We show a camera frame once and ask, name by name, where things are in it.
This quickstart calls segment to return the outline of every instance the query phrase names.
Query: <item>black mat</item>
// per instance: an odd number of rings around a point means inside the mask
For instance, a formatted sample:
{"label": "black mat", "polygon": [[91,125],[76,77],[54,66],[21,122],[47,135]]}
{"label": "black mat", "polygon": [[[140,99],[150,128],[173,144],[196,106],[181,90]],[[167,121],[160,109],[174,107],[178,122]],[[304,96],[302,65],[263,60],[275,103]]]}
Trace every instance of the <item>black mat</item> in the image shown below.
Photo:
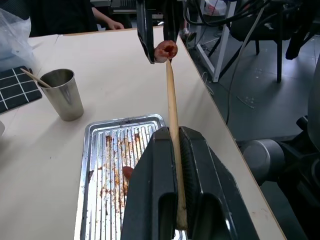
{"label": "black mat", "polygon": [[42,98],[36,83],[17,67],[0,72],[0,113]]}

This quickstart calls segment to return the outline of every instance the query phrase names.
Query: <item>wooden skewer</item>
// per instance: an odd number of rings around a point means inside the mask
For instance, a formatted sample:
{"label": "wooden skewer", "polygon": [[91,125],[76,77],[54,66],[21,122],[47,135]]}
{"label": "wooden skewer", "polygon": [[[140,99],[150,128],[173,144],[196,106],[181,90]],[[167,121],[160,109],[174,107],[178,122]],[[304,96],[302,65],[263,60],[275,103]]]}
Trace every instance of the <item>wooden skewer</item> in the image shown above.
{"label": "wooden skewer", "polygon": [[182,171],[181,152],[180,152],[175,81],[174,81],[174,73],[169,60],[166,61],[166,86],[167,86],[168,108],[169,108],[169,124],[170,124],[169,131],[170,131],[170,136],[173,144],[176,178],[178,183],[178,208],[177,208],[177,215],[176,215],[176,228],[178,230],[187,230],[188,228],[187,208],[186,208],[184,176]]}
{"label": "wooden skewer", "polygon": [[32,73],[24,70],[23,68],[20,68],[20,70],[22,72],[24,72],[25,74],[27,74],[30,78],[32,78],[33,80],[35,80],[36,82],[39,82],[41,85],[45,86],[46,88],[51,88],[51,86],[47,83],[45,83],[44,81],[42,81],[41,79],[37,78],[35,75],[33,75]]}

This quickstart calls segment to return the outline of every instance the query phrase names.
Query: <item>stainless steel cup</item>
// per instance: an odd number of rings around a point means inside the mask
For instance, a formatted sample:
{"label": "stainless steel cup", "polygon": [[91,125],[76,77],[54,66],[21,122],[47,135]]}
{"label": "stainless steel cup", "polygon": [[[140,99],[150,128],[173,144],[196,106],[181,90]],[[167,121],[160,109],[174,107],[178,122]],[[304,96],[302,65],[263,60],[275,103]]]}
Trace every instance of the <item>stainless steel cup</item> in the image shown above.
{"label": "stainless steel cup", "polygon": [[38,83],[62,120],[73,121],[84,114],[73,71],[57,69],[46,73],[40,79],[51,86],[48,88]]}

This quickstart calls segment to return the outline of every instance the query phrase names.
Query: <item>baking tray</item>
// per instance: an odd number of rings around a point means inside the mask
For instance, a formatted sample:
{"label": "baking tray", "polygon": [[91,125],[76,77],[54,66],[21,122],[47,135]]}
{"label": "baking tray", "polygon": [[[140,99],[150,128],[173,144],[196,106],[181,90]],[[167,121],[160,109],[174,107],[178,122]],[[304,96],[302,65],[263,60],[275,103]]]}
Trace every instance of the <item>baking tray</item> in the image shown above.
{"label": "baking tray", "polygon": [[[94,122],[85,129],[74,240],[120,240],[128,181],[152,134],[165,126],[158,114]],[[175,240],[186,240],[175,231]]]}

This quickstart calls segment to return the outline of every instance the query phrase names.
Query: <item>sausage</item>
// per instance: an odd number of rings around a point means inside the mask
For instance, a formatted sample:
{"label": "sausage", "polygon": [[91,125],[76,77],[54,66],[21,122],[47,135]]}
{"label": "sausage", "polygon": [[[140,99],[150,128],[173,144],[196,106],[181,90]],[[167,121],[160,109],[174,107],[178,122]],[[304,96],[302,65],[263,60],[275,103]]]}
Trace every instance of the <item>sausage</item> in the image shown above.
{"label": "sausage", "polygon": [[129,166],[124,166],[122,168],[123,175],[125,176],[126,179],[128,179],[128,181],[130,181],[131,174],[132,174],[133,171],[134,171],[134,169],[132,167],[129,167]]}
{"label": "sausage", "polygon": [[154,60],[156,63],[165,63],[167,59],[173,59],[178,53],[178,46],[172,40],[160,42],[154,49]]}

